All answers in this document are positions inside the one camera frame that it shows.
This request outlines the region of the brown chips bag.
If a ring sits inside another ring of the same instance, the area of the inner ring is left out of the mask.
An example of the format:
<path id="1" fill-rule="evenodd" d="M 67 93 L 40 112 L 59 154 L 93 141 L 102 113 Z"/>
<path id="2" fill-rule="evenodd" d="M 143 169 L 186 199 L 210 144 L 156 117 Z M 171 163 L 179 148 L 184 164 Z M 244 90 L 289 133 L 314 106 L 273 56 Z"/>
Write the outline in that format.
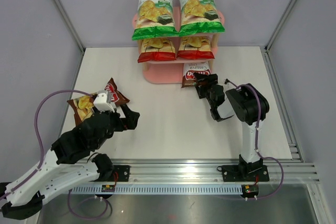
<path id="1" fill-rule="evenodd" d="M 209 63 L 185 63 L 183 65 L 182 88 L 194 87 L 197 84 L 194 73 L 200 73 L 204 75 L 211 74 Z"/>
<path id="2" fill-rule="evenodd" d="M 116 107 L 130 102 L 130 100 L 118 90 L 118 86 L 113 78 L 107 82 L 104 89 L 111 92 L 111 102 L 114 103 Z M 95 106 L 93 102 L 96 97 L 97 93 L 93 93 L 91 97 L 84 95 L 67 101 L 74 111 L 75 126 L 94 114 Z"/>

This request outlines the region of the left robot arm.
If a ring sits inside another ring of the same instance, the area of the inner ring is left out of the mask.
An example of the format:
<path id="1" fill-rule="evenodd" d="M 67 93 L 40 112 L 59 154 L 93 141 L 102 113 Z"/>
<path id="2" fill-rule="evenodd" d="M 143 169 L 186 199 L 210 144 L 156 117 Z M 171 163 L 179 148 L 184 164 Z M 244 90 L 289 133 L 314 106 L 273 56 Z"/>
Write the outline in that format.
<path id="1" fill-rule="evenodd" d="M 51 200 L 86 182 L 105 182 L 114 174 L 107 154 L 97 154 L 91 161 L 79 161 L 98 150 L 115 132 L 134 130 L 140 114 L 125 104 L 124 117 L 115 111 L 96 112 L 81 124 L 61 135 L 48 150 L 41 164 L 32 167 L 21 178 L 1 183 L 1 207 L 4 218 L 24 220 Z"/>

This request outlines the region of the green chips bag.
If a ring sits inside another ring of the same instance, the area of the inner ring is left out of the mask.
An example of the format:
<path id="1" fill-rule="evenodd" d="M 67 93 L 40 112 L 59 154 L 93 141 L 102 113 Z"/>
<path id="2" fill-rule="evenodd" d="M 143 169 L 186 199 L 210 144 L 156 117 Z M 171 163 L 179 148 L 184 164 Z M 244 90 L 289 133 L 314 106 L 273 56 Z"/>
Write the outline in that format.
<path id="1" fill-rule="evenodd" d="M 181 37 L 225 31 L 214 0 L 180 0 L 180 13 Z"/>
<path id="2" fill-rule="evenodd" d="M 173 0 L 139 0 L 132 40 L 176 37 Z"/>

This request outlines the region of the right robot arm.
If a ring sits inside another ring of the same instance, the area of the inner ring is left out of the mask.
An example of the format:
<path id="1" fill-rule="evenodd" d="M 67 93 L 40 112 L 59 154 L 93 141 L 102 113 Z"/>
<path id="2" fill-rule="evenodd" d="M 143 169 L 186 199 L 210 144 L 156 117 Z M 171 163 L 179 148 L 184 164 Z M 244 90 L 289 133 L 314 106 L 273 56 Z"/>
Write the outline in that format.
<path id="1" fill-rule="evenodd" d="M 225 91 L 218 84 L 216 74 L 196 73 L 194 77 L 197 94 L 200 99 L 208 101 L 215 121 L 237 117 L 242 124 L 242 149 L 238 164 L 217 167 L 223 181 L 268 182 L 268 169 L 258 151 L 259 132 L 270 109 L 267 99 L 250 83 Z"/>

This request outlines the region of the red chips bag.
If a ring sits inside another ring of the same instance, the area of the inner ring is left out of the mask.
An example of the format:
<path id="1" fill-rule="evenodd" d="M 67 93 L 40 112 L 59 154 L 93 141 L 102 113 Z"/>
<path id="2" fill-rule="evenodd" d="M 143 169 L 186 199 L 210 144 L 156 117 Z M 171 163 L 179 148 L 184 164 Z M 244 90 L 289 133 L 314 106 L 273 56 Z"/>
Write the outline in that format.
<path id="1" fill-rule="evenodd" d="M 207 36 L 182 37 L 177 57 L 188 60 L 215 58 Z"/>
<path id="2" fill-rule="evenodd" d="M 150 38 L 142 41 L 138 63 L 174 60 L 176 60 L 175 46 L 170 39 Z"/>

